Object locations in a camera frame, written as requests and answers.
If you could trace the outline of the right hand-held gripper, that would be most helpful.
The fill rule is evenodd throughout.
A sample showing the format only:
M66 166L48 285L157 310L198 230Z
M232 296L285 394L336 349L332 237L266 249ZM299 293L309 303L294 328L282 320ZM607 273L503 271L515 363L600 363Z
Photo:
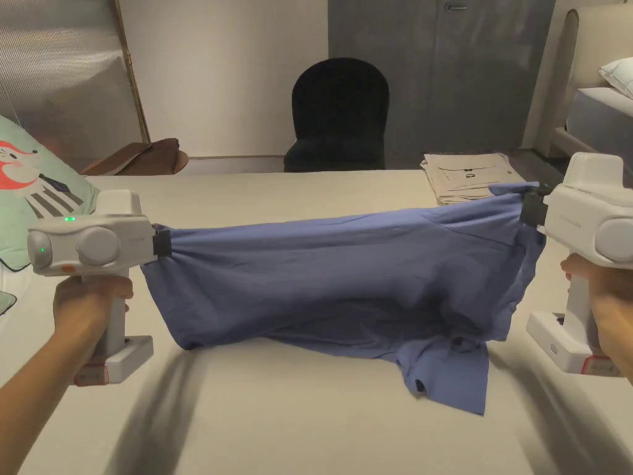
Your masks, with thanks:
M632 190L621 157L576 153L561 184L524 197L521 219L539 233L605 268L632 269ZM564 313L532 312L527 332L564 372L619 377L598 350L598 328L588 283L575 276Z

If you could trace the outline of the person's left hand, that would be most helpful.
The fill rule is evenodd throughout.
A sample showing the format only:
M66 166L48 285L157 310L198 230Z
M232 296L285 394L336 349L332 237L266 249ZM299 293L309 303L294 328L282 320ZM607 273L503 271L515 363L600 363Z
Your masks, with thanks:
M79 276L59 283L53 301L54 336L86 348L94 348L104 335L117 301L134 295L126 276L99 276L84 282Z

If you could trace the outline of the person's right hand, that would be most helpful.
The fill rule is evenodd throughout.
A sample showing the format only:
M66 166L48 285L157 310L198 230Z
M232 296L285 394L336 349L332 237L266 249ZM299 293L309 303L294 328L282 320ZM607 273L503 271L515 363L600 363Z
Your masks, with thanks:
M572 254L561 262L570 278L588 283L590 307L603 352L617 366L632 364L632 272L595 265Z

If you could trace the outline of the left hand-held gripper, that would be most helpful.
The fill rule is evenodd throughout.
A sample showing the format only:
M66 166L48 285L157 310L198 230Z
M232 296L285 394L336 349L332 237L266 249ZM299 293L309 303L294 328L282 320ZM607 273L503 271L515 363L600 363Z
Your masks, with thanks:
M128 278L131 268L169 257L172 238L142 212L136 192L109 190L99 194L89 215L39 220L28 230L27 251L37 275L79 276L91 283L107 275ZM120 384L153 357L152 337L127 335L125 314L125 302L116 299L93 358L74 385Z

